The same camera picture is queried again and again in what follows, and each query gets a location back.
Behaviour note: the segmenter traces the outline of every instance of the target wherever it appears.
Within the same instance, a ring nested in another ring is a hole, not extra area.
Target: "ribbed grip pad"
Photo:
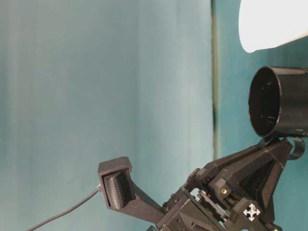
[[[136,199],[128,169],[110,174],[103,180],[111,208],[121,209]]]

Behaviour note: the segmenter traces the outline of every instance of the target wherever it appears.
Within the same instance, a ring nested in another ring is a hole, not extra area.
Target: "white cross-shaped joint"
[[[260,211],[255,207],[254,204],[250,204],[247,209],[245,209],[244,214],[248,217],[248,219],[252,222],[255,220],[256,216],[260,215]]]

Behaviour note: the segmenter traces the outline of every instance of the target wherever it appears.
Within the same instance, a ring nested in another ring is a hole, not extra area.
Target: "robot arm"
[[[275,138],[210,162],[162,207],[133,183],[127,157],[100,163],[98,175],[109,209],[152,222],[159,231],[281,231],[273,224],[273,193],[292,147]]]

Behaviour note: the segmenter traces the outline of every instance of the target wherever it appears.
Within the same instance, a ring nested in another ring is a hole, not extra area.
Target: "gray cable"
[[[57,214],[57,215],[55,215],[55,216],[53,216],[53,217],[51,217],[51,218],[49,218],[49,219],[47,219],[47,220],[44,220],[44,221],[41,222],[40,224],[37,224],[36,226],[33,226],[32,228],[28,229],[27,231],[36,230],[36,229],[38,229],[39,227],[41,227],[41,226],[43,226],[43,225],[45,225],[45,224],[47,224],[47,223],[49,223],[49,222],[51,222],[51,221],[53,221],[53,220],[55,220],[55,219],[57,219],[57,218],[60,218],[60,217],[62,217],[62,216],[64,216],[64,215],[66,215],[66,214],[72,212],[73,210],[75,210],[76,208],[78,208],[79,206],[81,206],[83,203],[85,203],[85,202],[87,202],[89,199],[91,199],[91,198],[100,190],[100,187],[101,187],[101,185],[99,184],[99,185],[97,186],[97,188],[96,188],[90,195],[88,195],[85,199],[83,199],[82,201],[80,201],[78,204],[74,205],[73,207],[69,208],[68,210],[66,210],[66,211],[64,211],[64,212],[62,212],[62,213],[59,213],[59,214]]]

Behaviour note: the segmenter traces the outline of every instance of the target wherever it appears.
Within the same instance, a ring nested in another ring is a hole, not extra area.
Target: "screw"
[[[226,195],[227,192],[228,192],[228,190],[226,190],[226,189],[222,189],[222,190],[221,190],[221,193],[224,194],[224,195]]]

